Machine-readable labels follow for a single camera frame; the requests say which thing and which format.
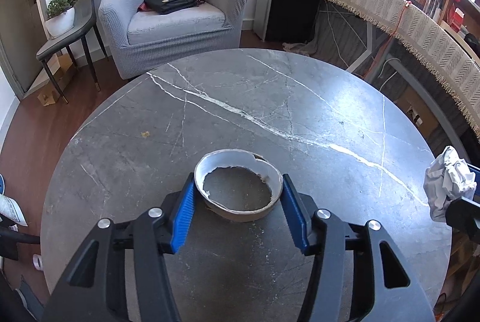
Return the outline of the white paper ball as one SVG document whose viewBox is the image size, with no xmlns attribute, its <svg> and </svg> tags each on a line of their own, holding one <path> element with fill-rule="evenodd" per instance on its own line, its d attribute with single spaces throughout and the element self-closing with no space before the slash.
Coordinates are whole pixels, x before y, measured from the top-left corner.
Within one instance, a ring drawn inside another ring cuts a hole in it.
<svg viewBox="0 0 480 322">
<path fill-rule="evenodd" d="M 425 170 L 423 189 L 431 220 L 445 222 L 449 204 L 460 197 L 472 199 L 478 183 L 467 162 L 453 146 L 446 146 Z"/>
</svg>

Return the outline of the torn brown paper cup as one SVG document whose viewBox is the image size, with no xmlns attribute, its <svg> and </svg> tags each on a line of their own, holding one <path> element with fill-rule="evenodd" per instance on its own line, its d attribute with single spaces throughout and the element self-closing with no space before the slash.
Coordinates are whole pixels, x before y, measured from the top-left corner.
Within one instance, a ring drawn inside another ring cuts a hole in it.
<svg viewBox="0 0 480 322">
<path fill-rule="evenodd" d="M 238 223 L 267 216 L 283 189 L 283 176 L 269 161 L 240 149 L 206 154 L 193 175 L 205 204 L 219 216 Z"/>
</svg>

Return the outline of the beige fringed tablecloth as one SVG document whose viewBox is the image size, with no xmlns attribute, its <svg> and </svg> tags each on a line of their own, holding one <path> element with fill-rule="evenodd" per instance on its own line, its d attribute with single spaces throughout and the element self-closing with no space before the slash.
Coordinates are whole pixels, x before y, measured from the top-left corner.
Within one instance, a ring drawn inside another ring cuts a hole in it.
<svg viewBox="0 0 480 322">
<path fill-rule="evenodd" d="M 479 65 L 430 17 L 405 0 L 327 0 L 398 39 L 435 76 L 479 134 Z"/>
</svg>

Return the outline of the cardboard box on floor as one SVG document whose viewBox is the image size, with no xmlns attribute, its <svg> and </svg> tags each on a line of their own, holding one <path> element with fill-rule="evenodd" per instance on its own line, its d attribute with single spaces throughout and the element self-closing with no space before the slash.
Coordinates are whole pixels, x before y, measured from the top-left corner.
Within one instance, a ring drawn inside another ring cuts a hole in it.
<svg viewBox="0 0 480 322">
<path fill-rule="evenodd" d="M 64 91 L 77 73 L 77 67 L 69 55 L 53 55 L 47 62 L 49 81 L 40 89 L 37 99 L 42 106 L 54 105 L 65 99 Z"/>
</svg>

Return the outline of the brown door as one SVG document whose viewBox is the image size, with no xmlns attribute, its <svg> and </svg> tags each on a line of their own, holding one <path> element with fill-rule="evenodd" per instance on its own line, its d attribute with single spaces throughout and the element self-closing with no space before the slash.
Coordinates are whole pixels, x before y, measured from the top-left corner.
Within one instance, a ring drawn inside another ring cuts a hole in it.
<svg viewBox="0 0 480 322">
<path fill-rule="evenodd" d="M 1 0 L 1 45 L 7 73 L 20 97 L 41 72 L 36 54 L 46 39 L 37 0 Z"/>
</svg>

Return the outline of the grey dining chair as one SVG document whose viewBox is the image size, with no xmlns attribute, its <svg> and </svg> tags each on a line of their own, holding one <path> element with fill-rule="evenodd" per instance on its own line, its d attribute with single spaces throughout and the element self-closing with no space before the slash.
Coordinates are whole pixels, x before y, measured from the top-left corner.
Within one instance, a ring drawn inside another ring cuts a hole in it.
<svg viewBox="0 0 480 322">
<path fill-rule="evenodd" d="M 103 39 L 97 26 L 97 15 L 95 11 L 95 0 L 80 0 L 75 5 L 75 19 L 73 27 L 65 34 L 58 38 L 52 38 L 50 35 L 46 43 L 37 51 L 36 58 L 44 68 L 46 75 L 50 75 L 50 70 L 47 67 L 48 60 L 56 55 L 61 50 L 66 50 L 72 62 L 77 65 L 77 61 L 72 53 L 71 45 L 79 41 L 83 47 L 86 62 L 90 70 L 90 74 L 94 80 L 95 87 L 100 88 L 98 83 L 97 73 L 92 61 L 92 57 L 87 42 L 87 34 L 93 31 L 97 42 L 100 45 L 102 53 L 106 56 L 107 50 L 103 43 Z"/>
</svg>

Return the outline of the potted plant white pot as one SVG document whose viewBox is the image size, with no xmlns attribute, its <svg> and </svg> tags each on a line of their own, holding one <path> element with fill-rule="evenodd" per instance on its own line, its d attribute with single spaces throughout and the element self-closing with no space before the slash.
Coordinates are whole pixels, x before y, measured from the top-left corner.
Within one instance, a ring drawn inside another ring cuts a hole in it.
<svg viewBox="0 0 480 322">
<path fill-rule="evenodd" d="M 52 38 L 69 31 L 74 24 L 75 5 L 80 0 L 51 0 L 46 9 L 46 28 Z"/>
</svg>

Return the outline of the black handbag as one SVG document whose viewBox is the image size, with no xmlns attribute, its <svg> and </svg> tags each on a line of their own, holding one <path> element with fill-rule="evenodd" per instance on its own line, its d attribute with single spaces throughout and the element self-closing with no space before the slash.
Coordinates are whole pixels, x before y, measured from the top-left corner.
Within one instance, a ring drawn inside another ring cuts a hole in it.
<svg viewBox="0 0 480 322">
<path fill-rule="evenodd" d="M 205 0 L 144 0 L 139 11 L 154 11 L 160 15 L 168 15 L 187 8 L 195 8 Z"/>
</svg>

